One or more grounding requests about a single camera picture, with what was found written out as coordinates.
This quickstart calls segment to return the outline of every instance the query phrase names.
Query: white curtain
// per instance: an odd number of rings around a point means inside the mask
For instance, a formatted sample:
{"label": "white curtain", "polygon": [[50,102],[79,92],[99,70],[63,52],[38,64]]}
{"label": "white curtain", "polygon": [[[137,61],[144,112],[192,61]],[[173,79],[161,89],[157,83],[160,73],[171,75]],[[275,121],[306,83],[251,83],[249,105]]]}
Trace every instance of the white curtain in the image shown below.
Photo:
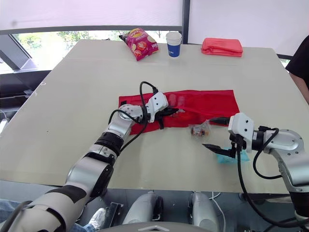
{"label": "white curtain", "polygon": [[0,30],[92,25],[181,26],[182,0],[0,0]]}
{"label": "white curtain", "polygon": [[239,39],[292,56],[309,34],[309,0],[191,0],[189,43]]}

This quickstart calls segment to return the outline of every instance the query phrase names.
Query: chip bag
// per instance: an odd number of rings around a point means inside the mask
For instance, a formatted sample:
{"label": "chip bag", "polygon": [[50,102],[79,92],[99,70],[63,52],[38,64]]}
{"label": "chip bag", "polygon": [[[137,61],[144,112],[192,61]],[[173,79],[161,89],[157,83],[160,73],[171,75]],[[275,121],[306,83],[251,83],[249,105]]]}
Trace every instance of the chip bag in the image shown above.
{"label": "chip bag", "polygon": [[159,50],[156,41],[141,28],[135,28],[125,35],[119,35],[119,38],[131,49],[137,61]]}

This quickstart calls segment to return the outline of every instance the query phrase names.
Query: shoe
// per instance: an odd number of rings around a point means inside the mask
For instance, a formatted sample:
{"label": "shoe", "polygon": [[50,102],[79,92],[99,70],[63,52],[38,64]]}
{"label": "shoe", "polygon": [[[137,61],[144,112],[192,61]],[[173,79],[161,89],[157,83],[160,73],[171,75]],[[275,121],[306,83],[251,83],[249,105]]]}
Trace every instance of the shoe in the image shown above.
{"label": "shoe", "polygon": [[104,208],[98,209],[92,216],[88,224],[91,224],[96,231],[100,230],[105,221],[106,210]]}

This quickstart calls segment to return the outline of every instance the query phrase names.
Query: silver robot arm segment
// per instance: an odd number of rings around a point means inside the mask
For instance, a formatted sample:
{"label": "silver robot arm segment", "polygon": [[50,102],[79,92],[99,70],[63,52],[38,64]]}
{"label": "silver robot arm segment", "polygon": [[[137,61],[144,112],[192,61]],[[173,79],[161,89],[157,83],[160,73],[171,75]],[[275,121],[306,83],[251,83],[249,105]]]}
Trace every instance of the silver robot arm segment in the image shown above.
{"label": "silver robot arm segment", "polygon": [[[273,130],[262,133],[254,131],[253,144],[261,140],[265,143],[272,133]],[[309,154],[304,150],[301,136],[292,130],[280,130],[264,152],[273,155],[278,162],[279,171],[294,204],[296,218],[309,218]]]}
{"label": "silver robot arm segment", "polygon": [[[122,105],[119,109],[137,121],[153,122],[155,114],[168,106],[165,95],[154,94],[147,103],[147,115],[137,105]],[[107,188],[113,165],[135,122],[117,112],[107,129],[69,171],[63,187],[51,190],[17,215],[12,222],[5,221],[0,228],[8,232],[63,232],[69,231],[85,204],[98,197]]]}

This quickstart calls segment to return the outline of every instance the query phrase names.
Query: white table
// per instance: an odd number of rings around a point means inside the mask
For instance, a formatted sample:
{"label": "white table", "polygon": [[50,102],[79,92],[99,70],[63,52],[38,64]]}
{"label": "white table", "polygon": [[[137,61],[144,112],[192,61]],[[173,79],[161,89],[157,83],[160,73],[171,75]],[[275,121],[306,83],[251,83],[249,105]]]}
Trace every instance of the white table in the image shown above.
{"label": "white table", "polygon": [[[142,80],[163,92],[233,89],[239,109],[256,127],[295,130],[309,151],[309,107],[272,49],[245,47],[241,58],[232,58],[182,45],[181,56],[172,59],[165,44],[159,48],[136,62],[123,42],[78,42],[1,134],[0,178],[63,185],[70,167],[106,128],[118,96],[138,94]],[[228,146],[228,138],[227,128],[213,127],[209,143]],[[281,179],[259,178],[251,161],[242,167],[249,192],[287,192]],[[258,169],[278,174],[270,155],[260,156]],[[140,136],[118,158],[109,187],[241,192],[237,165],[218,163],[188,128]]]}

